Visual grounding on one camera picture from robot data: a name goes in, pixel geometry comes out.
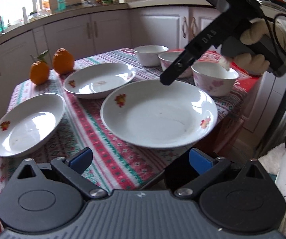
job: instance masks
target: tablecloth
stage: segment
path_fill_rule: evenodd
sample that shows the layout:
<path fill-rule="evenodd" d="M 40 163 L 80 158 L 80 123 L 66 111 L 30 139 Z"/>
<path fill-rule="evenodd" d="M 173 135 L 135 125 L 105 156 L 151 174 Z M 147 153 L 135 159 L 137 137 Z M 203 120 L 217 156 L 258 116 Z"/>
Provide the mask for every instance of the tablecloth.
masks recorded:
<path fill-rule="evenodd" d="M 200 60 L 217 62 L 219 58 L 220 55 L 216 52 L 206 52 Z M 134 65 L 137 75 L 133 81 L 158 79 L 162 73 L 160 67 L 146 68 L 140 65 L 133 50 L 127 48 L 77 60 L 74 69 L 109 62 Z M 230 94 L 214 98 L 219 120 L 232 110 L 235 114 L 239 113 L 243 99 L 256 82 L 256 79 L 239 70 L 238 72 L 240 78 Z M 37 163 L 47 163 L 59 156 L 72 156 L 80 149 L 89 147 L 93 151 L 93 163 L 82 175 L 110 193 L 113 189 L 140 187 L 189 149 L 190 146 L 171 150 L 151 150 L 122 141 L 109 132 L 100 119 L 103 99 L 84 100 L 68 94 L 62 87 L 65 78 L 66 76 L 59 76 L 51 71 L 45 84 L 35 86 L 27 80 L 17 85 L 12 94 L 8 111 L 23 101 L 43 93 L 57 93 L 66 100 L 66 112 L 57 132 L 46 145 L 28 156 Z M 182 81 L 194 84 L 192 77 Z M 24 158 L 27 156 L 0 157 L 0 192 Z"/>

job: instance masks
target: hand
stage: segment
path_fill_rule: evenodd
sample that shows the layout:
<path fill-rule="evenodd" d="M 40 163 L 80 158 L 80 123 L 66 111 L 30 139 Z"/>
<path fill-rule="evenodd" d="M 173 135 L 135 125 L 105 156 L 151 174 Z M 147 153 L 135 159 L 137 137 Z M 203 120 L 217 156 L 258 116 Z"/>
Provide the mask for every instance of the hand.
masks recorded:
<path fill-rule="evenodd" d="M 273 23 L 268 23 L 271 30 L 273 31 Z M 276 23 L 275 30 L 281 47 L 286 51 L 285 30 L 279 23 Z M 245 45 L 251 45 L 257 43 L 263 37 L 263 35 L 270 37 L 270 33 L 268 31 L 265 20 L 259 19 L 252 24 L 250 29 L 247 29 L 243 32 L 240 37 L 240 41 Z M 270 65 L 269 61 L 265 60 L 265 57 L 262 54 L 251 56 L 249 53 L 238 55 L 235 58 L 221 57 L 219 64 L 228 70 L 232 62 L 235 62 L 235 64 L 242 69 L 257 74 L 265 72 Z"/>

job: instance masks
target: blue gripper pad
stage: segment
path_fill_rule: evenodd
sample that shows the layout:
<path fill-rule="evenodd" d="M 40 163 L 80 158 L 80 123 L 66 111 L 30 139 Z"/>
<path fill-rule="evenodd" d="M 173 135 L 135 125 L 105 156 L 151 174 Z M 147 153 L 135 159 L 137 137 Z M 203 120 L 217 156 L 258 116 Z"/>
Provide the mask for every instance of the blue gripper pad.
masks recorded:
<path fill-rule="evenodd" d="M 65 163 L 78 174 L 82 174 L 92 164 L 92 161 L 93 152 L 86 147 L 74 156 L 66 159 Z"/>
<path fill-rule="evenodd" d="M 216 160 L 198 150 L 197 148 L 192 148 L 190 150 L 190 165 L 197 171 L 200 175 L 211 169 Z"/>

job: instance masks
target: countertop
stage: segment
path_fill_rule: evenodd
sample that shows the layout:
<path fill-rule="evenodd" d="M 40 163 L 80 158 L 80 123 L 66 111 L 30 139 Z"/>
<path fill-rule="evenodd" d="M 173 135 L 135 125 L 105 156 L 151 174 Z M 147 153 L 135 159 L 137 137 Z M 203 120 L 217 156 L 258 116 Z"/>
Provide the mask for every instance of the countertop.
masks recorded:
<path fill-rule="evenodd" d="M 45 17 L 36 20 L 31 23 L 19 26 L 10 30 L 9 32 L 0 36 L 0 45 L 22 33 L 28 32 L 34 28 L 56 22 L 59 20 L 64 20 L 67 18 L 80 16 L 84 14 L 91 14 L 104 11 L 114 11 L 114 10 L 124 10 L 132 8 L 143 8 L 143 7 L 154 7 L 154 6 L 168 6 L 168 5 L 189 5 L 189 6 L 206 6 L 213 7 L 206 0 L 141 0 L 131 3 L 115 4 L 115 5 L 102 5 L 102 6 L 79 6 L 77 8 L 67 10 L 61 13 L 53 14 L 49 17 Z M 265 15 L 271 17 L 275 12 L 279 12 L 276 9 L 261 6 Z"/>

